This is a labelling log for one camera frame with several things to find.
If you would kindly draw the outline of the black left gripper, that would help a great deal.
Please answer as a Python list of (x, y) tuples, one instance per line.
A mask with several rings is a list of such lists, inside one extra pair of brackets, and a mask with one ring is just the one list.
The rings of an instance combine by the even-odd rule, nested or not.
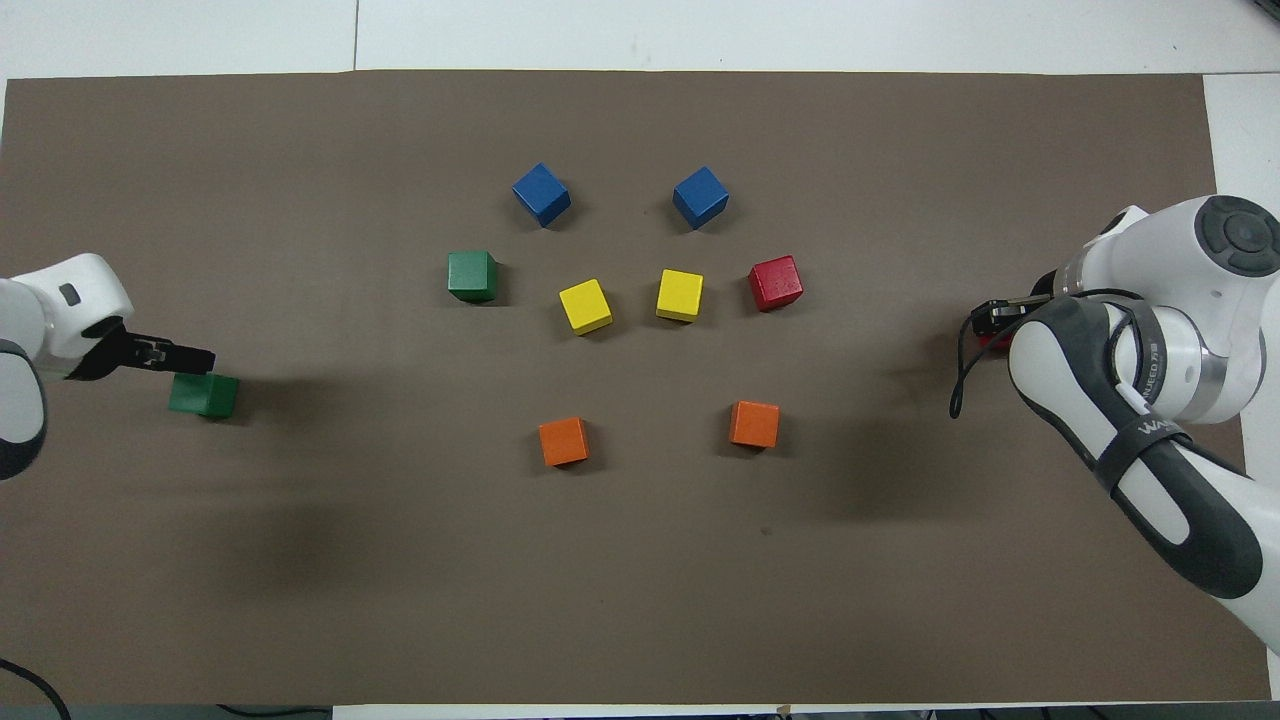
[(209, 374), (216, 354), (165, 338), (137, 338), (122, 318), (105, 318), (87, 331), (97, 343), (68, 372), (68, 380), (100, 380), (120, 366), (179, 374)]

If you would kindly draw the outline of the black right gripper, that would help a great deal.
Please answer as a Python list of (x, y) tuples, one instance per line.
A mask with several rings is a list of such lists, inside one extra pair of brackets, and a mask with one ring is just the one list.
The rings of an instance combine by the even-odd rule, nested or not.
[[(1044, 273), (1030, 291), (1032, 299), (1055, 299), (1061, 295), (1059, 287), (1060, 268)], [(1015, 325), (1033, 307), (1030, 299), (995, 299), (982, 302), (972, 310), (972, 332), (975, 337), (995, 337), (1010, 325)]]

